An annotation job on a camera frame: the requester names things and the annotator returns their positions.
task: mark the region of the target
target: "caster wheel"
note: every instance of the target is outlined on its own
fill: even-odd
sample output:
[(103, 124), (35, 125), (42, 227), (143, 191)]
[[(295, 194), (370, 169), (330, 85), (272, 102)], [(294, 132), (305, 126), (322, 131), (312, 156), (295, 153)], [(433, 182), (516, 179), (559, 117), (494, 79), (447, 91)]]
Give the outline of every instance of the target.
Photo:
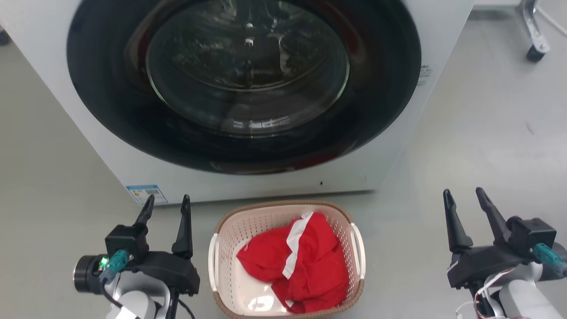
[(543, 58), (543, 56), (545, 55), (545, 53), (541, 53), (538, 50), (535, 49), (535, 47), (532, 45), (532, 47), (530, 48), (530, 50), (528, 51), (528, 54), (526, 55), (526, 57), (528, 58), (529, 61), (531, 62), (539, 62), (541, 60), (541, 58)]
[(6, 45), (10, 42), (10, 37), (6, 31), (0, 31), (0, 45)]

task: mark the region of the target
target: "red clothing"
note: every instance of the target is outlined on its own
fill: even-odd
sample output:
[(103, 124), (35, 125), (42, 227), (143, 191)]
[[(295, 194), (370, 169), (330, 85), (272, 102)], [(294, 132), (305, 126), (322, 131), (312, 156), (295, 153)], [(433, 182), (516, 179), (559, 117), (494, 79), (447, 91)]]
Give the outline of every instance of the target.
[(258, 234), (236, 256), (252, 277), (272, 283), (291, 312), (333, 308), (346, 298), (349, 274), (341, 242), (321, 213)]

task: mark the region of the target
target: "basket handle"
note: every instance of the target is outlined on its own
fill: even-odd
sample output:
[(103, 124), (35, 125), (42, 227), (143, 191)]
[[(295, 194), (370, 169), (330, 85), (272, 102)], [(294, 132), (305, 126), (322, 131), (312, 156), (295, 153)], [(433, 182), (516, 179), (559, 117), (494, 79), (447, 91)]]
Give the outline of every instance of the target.
[(209, 244), (209, 282), (213, 292), (218, 286), (218, 234), (214, 234)]
[(352, 227), (350, 230), (350, 239), (353, 242), (356, 272), (360, 276), (360, 279), (364, 279), (366, 275), (366, 252), (364, 250), (364, 242), (362, 242), (362, 235), (360, 235), (358, 227), (354, 223), (351, 223), (350, 226)]

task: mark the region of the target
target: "green led light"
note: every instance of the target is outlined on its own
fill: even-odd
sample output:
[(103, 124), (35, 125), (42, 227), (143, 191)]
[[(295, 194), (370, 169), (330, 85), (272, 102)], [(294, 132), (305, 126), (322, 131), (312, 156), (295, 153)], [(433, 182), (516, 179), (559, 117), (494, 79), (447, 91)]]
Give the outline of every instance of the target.
[(100, 260), (100, 265), (101, 265), (102, 267), (105, 267), (107, 263), (108, 263), (108, 258), (106, 258), (106, 257), (103, 257), (103, 258)]

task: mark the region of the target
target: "washing machine door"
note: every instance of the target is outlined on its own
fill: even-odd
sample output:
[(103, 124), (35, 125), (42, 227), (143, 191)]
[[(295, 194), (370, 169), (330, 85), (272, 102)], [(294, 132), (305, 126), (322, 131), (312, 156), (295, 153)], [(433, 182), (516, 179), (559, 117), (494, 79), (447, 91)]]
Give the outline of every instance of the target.
[(416, 87), (399, 0), (84, 0), (70, 27), (77, 93), (137, 149), (226, 174), (343, 156)]

